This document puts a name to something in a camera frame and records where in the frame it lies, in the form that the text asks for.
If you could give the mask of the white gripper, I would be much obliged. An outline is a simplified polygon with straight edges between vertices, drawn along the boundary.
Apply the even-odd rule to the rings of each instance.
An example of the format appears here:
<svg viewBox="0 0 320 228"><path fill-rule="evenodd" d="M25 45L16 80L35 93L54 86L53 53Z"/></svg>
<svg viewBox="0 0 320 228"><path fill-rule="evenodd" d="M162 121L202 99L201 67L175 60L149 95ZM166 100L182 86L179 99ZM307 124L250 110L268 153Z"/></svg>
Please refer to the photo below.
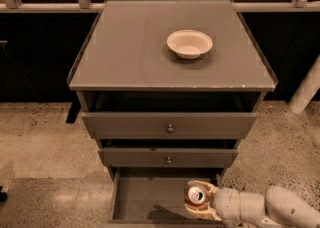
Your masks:
<svg viewBox="0 0 320 228"><path fill-rule="evenodd" d="M190 180L187 184L202 186L208 196L214 195L213 208L206 206L204 209L199 209L186 204L186 211L190 215L203 220L222 221L228 226L240 221L240 193L236 189L222 188L219 190L213 184L200 180Z"/></svg>

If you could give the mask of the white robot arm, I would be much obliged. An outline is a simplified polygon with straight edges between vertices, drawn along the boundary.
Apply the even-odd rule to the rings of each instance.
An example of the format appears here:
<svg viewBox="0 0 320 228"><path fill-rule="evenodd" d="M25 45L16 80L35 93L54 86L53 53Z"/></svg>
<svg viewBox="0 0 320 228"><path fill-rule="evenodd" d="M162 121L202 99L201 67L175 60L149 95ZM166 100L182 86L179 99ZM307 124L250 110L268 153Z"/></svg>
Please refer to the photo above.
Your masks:
<svg viewBox="0 0 320 228"><path fill-rule="evenodd" d="M242 222L256 228L320 227L320 212L280 186L271 186L262 195L191 180L187 183L184 205L196 218L226 225Z"/></svg>

